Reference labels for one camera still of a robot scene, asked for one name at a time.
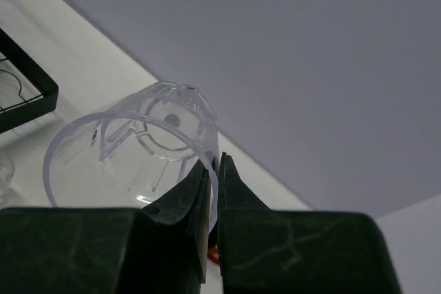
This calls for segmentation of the large clear glass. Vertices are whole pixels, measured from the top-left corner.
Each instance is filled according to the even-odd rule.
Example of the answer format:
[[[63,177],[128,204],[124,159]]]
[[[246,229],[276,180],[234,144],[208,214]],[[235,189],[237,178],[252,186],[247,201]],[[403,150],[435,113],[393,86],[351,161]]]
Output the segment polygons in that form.
[[[145,207],[201,162],[218,193],[215,111],[194,86],[156,82],[67,124],[43,161],[53,207]]]

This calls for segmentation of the small clear glass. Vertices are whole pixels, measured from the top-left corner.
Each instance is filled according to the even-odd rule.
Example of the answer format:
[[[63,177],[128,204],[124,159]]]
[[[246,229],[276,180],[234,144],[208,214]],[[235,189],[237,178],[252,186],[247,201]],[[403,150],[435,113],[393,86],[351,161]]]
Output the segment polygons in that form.
[[[11,199],[14,199],[16,196],[15,190],[12,188],[12,179],[14,177],[15,173],[15,165],[13,160],[1,153],[1,207],[5,206],[6,204],[11,201]]]

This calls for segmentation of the brown ceramic teacup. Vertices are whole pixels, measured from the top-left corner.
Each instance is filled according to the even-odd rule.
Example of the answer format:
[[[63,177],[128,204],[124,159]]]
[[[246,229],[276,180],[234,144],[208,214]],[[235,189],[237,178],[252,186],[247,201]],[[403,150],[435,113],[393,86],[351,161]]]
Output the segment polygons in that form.
[[[215,265],[217,265],[217,266],[220,265],[219,252],[218,252],[217,246],[214,246],[208,250],[207,257]]]

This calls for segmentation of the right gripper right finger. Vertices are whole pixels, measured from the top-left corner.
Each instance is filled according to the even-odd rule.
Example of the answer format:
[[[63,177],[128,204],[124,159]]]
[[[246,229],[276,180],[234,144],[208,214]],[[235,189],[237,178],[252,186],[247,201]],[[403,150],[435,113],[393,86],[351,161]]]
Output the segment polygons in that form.
[[[400,293],[382,231],[363,214],[270,209],[233,158],[219,168],[218,253],[225,293]]]

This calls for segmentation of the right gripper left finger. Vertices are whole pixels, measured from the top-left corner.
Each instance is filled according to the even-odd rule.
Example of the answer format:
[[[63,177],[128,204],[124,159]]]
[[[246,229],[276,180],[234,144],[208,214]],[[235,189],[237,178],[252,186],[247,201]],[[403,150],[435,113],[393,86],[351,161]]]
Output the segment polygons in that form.
[[[142,209],[4,209],[1,292],[199,293],[210,194],[197,162]]]

